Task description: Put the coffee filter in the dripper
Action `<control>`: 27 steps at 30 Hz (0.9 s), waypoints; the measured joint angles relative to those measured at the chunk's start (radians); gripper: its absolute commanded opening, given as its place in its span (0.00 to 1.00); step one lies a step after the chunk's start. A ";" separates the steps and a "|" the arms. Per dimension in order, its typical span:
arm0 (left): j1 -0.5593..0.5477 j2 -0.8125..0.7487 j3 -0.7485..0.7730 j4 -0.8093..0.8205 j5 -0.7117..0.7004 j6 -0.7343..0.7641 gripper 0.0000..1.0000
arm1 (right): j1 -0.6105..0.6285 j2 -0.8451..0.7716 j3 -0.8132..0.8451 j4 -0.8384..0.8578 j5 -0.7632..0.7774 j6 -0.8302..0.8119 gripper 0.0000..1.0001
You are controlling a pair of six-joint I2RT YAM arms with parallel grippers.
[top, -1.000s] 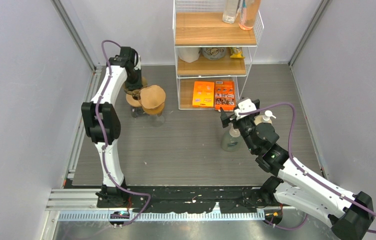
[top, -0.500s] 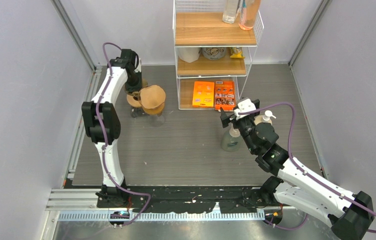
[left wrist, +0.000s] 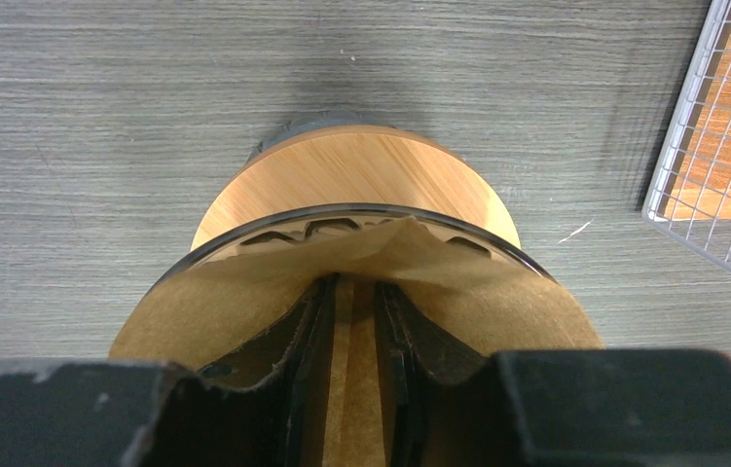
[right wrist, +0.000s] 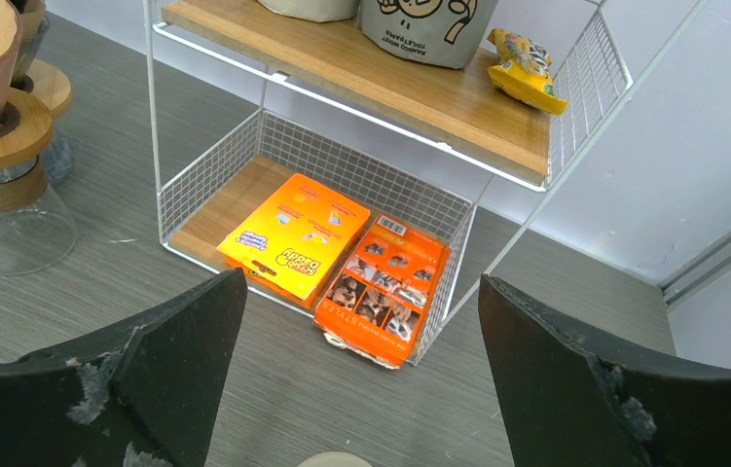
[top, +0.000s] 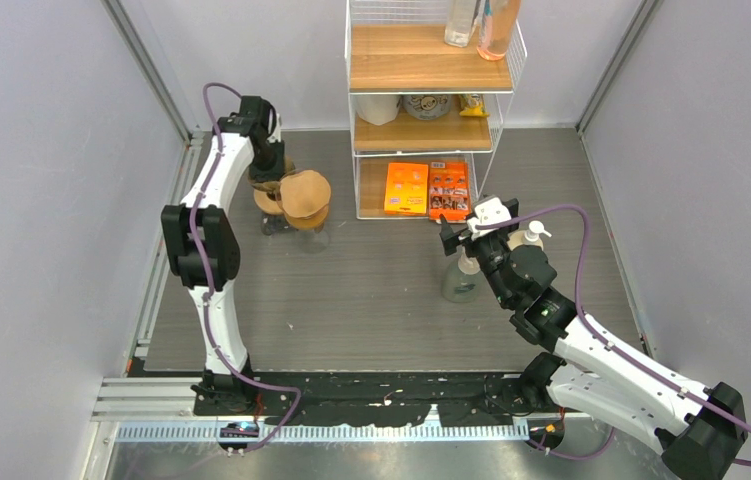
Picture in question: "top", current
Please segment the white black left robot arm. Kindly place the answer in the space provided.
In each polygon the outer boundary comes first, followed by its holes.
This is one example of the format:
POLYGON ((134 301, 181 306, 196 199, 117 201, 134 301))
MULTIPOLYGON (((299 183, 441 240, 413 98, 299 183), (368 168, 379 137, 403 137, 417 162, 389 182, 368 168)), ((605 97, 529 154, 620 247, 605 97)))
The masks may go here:
POLYGON ((274 181, 285 171, 275 108, 244 96, 238 111, 216 120, 207 159, 194 185, 161 212, 172 273, 188 290, 201 322, 206 360, 193 389, 202 406, 249 412, 260 383, 253 378, 238 325, 234 284, 241 250, 226 209, 244 175, 274 181))

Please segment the wooden ring holder front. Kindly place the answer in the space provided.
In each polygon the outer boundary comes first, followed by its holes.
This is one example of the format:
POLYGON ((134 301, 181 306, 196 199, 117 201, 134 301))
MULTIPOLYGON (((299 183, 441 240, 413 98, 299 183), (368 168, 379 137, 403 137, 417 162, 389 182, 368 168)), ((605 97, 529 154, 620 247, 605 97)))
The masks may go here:
POLYGON ((314 230, 321 231, 330 212, 330 206, 325 205, 311 216, 295 217, 285 212, 284 217, 287 223, 296 230, 314 230))

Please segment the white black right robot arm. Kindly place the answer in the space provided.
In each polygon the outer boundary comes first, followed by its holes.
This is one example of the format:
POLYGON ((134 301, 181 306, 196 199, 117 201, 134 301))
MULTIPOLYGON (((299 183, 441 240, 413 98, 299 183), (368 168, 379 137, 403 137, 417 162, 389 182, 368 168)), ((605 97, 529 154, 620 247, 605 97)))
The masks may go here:
POLYGON ((538 245, 519 245, 510 228, 474 233, 444 225, 446 254, 465 254, 511 324, 543 348, 522 377, 535 410, 579 410, 638 439, 681 479, 721 479, 748 435, 742 395, 708 387, 657 363, 607 331, 552 285, 557 273, 538 245))

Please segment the brown paper filter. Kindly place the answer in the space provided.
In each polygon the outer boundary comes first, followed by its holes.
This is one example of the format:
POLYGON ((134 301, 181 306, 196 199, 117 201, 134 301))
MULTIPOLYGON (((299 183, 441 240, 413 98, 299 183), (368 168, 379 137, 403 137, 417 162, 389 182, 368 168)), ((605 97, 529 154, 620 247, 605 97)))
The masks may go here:
POLYGON ((250 186, 256 191, 275 194, 280 189, 281 180, 296 169, 293 160, 289 156, 283 159, 281 170, 277 168, 268 171, 255 170, 249 167, 248 181, 250 186))
POLYGON ((280 182, 280 206, 293 218, 309 218, 327 206, 331 198, 328 180, 315 170, 285 176, 280 182))

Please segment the wooden ring holder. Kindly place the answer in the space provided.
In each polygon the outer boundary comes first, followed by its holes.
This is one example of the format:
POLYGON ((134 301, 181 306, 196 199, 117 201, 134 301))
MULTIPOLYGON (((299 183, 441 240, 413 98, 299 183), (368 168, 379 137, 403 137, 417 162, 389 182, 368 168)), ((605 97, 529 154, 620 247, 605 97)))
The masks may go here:
POLYGON ((278 201, 268 192, 254 190, 253 199, 257 207, 266 215, 278 216, 283 210, 278 201))
POLYGON ((284 217, 287 223, 296 230, 314 230, 321 231, 330 212, 330 206, 325 205, 311 216, 295 217, 285 212, 284 217))

